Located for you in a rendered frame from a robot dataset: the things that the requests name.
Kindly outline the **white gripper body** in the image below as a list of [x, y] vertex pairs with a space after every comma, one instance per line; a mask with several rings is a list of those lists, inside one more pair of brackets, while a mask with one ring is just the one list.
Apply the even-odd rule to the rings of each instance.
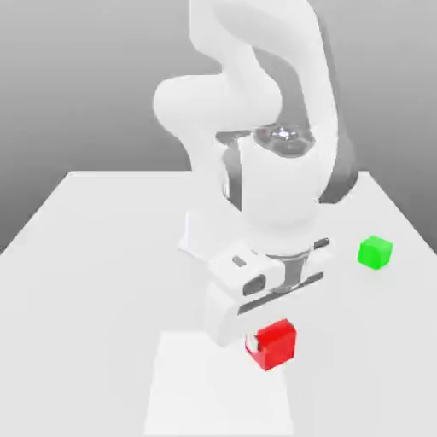
[[290, 312], [292, 297], [312, 288], [323, 277], [324, 273], [320, 271], [285, 292], [269, 291], [247, 302], [238, 301], [218, 284], [210, 282], [204, 302], [204, 329], [217, 345], [226, 347], [244, 335], [284, 318]]

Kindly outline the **small red cube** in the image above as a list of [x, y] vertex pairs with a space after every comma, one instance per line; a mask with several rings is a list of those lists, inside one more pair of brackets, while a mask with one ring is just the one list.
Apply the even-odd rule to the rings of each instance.
[[286, 318], [264, 327], [256, 335], [259, 351], [246, 350], [262, 370], [271, 370], [294, 357], [296, 330]]

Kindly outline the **small green cube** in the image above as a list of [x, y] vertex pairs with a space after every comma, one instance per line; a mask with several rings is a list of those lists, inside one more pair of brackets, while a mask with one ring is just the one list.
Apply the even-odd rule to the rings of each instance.
[[386, 266], [392, 255], [393, 244], [379, 236], [369, 236], [360, 243], [358, 262], [373, 270]]

